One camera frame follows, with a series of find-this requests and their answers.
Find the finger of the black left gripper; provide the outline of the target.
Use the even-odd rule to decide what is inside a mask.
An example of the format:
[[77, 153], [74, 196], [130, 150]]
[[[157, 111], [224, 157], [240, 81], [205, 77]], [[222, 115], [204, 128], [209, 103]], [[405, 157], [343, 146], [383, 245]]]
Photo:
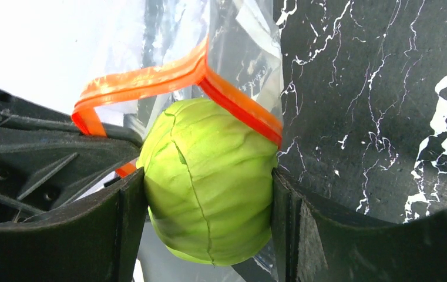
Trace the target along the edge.
[[135, 131], [105, 130], [86, 136], [68, 115], [0, 89], [0, 223], [64, 206], [139, 154]]

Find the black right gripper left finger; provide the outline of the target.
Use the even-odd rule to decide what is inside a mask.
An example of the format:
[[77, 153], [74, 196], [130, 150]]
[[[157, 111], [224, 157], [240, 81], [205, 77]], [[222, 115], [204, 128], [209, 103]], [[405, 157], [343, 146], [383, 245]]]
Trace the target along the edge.
[[67, 206], [0, 224], [0, 281], [132, 281], [143, 179], [139, 169]]

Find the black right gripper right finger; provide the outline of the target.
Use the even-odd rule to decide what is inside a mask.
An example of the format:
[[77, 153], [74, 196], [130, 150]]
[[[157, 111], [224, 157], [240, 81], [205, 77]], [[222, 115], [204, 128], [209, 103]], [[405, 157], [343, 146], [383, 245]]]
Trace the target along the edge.
[[395, 224], [272, 177], [279, 281], [447, 281], [447, 210]]

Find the green toy cabbage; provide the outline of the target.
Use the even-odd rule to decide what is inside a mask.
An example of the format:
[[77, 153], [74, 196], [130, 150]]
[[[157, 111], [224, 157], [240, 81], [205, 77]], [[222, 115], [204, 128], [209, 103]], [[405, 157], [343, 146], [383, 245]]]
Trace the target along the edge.
[[174, 102], [141, 149], [153, 228], [183, 260], [230, 266], [271, 238], [277, 146], [210, 99]]

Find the clear zip bag orange zipper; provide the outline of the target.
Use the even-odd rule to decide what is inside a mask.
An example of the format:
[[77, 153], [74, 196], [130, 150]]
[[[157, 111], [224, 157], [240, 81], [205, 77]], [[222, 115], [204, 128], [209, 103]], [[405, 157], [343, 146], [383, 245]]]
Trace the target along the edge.
[[272, 1], [123, 1], [72, 121], [92, 136], [106, 137], [106, 125], [132, 129], [142, 149], [170, 105], [206, 98], [278, 152], [284, 79], [272, 9]]

